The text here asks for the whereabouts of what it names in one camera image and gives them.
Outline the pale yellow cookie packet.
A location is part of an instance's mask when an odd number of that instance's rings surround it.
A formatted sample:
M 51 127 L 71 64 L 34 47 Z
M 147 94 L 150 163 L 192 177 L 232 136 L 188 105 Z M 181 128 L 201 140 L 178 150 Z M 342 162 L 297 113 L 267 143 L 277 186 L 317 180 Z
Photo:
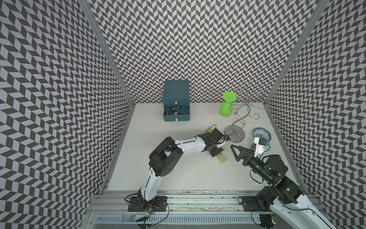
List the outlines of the pale yellow cookie packet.
M 221 164 L 223 164 L 223 163 L 225 163 L 228 159 L 227 159 L 227 157 L 224 155 L 224 154 L 218 154 L 217 156 L 216 156 L 216 158 L 219 160 L 219 162 L 221 163 Z

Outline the black cookie packet barcode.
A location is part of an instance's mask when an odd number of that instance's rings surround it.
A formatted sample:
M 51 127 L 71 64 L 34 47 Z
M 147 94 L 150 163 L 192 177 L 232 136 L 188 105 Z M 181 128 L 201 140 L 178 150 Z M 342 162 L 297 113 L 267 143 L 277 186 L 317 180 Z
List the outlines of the black cookie packet barcode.
M 172 107 L 170 107 L 170 109 L 172 110 L 172 111 L 177 111 L 177 110 L 179 110 L 179 109 L 181 109 L 182 107 L 181 106 L 172 106 Z

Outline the lone black cookie packet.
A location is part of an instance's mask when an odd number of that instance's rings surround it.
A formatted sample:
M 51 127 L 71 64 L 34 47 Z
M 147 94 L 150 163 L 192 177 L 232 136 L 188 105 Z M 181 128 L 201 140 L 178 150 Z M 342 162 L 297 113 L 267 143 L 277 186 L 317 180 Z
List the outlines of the lone black cookie packet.
M 177 111 L 173 111 L 173 112 L 166 112 L 166 114 L 165 115 L 179 115 L 180 114 L 180 112 L 177 112 Z

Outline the dark teal drawer box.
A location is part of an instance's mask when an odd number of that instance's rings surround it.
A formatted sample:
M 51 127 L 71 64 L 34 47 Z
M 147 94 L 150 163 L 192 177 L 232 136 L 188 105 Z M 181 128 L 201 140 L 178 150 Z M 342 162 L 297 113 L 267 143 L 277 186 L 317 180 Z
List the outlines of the dark teal drawer box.
M 163 118 L 165 122 L 179 122 L 190 120 L 190 84 L 189 80 L 166 80 L 163 90 Z M 170 107 L 181 106 L 178 115 L 165 115 L 173 112 Z

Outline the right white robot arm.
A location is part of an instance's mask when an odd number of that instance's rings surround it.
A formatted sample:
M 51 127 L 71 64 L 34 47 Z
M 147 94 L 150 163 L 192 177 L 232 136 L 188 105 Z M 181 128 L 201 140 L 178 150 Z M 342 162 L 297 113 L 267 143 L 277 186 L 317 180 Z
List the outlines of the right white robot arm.
M 256 157 L 254 151 L 230 146 L 235 160 L 242 161 L 268 185 L 256 196 L 260 211 L 271 211 L 294 229 L 334 229 L 335 226 L 314 206 L 305 192 L 286 176 L 288 167 L 279 155 Z

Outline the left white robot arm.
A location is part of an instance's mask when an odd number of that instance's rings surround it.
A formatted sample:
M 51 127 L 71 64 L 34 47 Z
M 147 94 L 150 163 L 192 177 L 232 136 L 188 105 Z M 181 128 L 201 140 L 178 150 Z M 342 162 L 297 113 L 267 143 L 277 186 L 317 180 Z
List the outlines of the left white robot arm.
M 182 156 L 208 151 L 215 157 L 223 151 L 222 146 L 229 140 L 230 137 L 223 135 L 217 128 L 188 140 L 165 138 L 149 155 L 149 174 L 138 191 L 138 200 L 145 205 L 154 200 L 162 178 L 174 169 Z

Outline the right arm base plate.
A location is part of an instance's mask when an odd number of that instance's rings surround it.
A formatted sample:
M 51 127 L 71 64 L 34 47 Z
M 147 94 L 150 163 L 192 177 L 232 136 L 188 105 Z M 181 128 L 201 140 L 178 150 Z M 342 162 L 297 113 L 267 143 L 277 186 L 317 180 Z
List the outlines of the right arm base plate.
M 238 199 L 239 204 L 244 208 L 245 212 L 263 211 L 270 212 L 270 202 L 264 197 L 257 196 L 241 196 Z

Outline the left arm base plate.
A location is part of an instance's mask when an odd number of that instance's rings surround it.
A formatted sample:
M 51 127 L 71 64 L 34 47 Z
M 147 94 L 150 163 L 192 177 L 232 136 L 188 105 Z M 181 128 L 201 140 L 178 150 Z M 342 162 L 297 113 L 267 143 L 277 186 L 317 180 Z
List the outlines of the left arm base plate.
M 131 197 L 129 200 L 129 212 L 147 212 L 150 208 L 154 212 L 165 212 L 167 207 L 167 196 L 157 196 L 150 201 L 145 201 L 142 197 Z

